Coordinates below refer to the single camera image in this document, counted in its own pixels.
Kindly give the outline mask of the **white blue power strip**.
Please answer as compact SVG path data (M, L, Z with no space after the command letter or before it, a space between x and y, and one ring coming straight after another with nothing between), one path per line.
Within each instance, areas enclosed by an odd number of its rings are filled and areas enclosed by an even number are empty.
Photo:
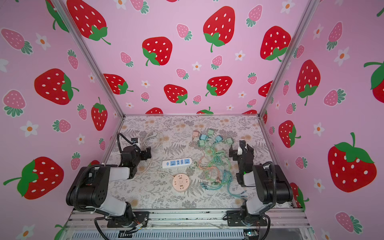
M162 168L170 169L170 168L187 167L187 166L190 166L192 163L193 161L191 158L166 160L166 161L162 161Z

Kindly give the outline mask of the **pink plug adapter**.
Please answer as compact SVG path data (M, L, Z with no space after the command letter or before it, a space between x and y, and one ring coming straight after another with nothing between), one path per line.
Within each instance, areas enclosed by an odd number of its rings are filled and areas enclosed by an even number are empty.
M200 136L200 132L199 131L193 131L193 140L195 138L199 138L199 136Z

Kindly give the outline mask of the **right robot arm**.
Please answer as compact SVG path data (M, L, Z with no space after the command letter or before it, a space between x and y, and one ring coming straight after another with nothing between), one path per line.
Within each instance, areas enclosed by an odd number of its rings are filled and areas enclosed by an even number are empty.
M280 166L273 162L254 164L254 149L240 141L237 150L229 149L229 157L236 161L239 172L236 174L242 187L255 187L257 195L249 197L237 211L227 211L224 220L230 227L256 226L267 224L266 212L276 206L291 202L293 190Z

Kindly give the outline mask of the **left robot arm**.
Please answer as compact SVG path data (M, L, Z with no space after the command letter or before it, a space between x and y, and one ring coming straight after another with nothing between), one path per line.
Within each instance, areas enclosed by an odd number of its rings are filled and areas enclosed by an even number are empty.
M110 182L130 180L138 172L142 161L152 158L152 149L144 150L135 139L128 140L123 134L117 134L117 145L121 162L119 165L98 164L82 167L66 196L68 206L78 212L90 212L103 215L112 224L122 227L142 227L132 210L132 205L108 194Z

